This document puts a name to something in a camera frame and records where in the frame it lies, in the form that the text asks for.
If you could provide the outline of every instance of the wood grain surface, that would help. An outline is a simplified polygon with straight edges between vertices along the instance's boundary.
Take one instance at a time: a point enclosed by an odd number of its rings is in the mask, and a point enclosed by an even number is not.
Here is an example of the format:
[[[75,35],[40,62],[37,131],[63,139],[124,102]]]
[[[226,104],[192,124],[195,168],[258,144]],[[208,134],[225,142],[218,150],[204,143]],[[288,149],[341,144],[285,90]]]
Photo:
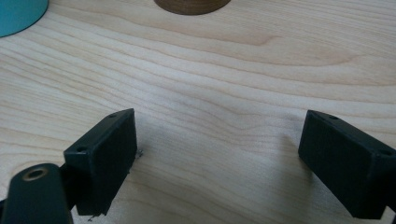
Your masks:
[[[395,71],[394,0],[50,0],[0,39],[0,197],[132,107],[145,154],[92,223],[390,223],[352,218],[297,149],[307,109],[396,147]]]

